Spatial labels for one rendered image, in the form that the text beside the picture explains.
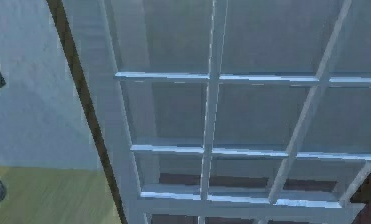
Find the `white open shelf unit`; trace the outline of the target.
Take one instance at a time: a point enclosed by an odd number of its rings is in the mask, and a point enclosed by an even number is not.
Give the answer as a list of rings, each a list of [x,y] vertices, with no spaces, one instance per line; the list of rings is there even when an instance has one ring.
[[[371,0],[63,0],[128,224],[353,224]]]

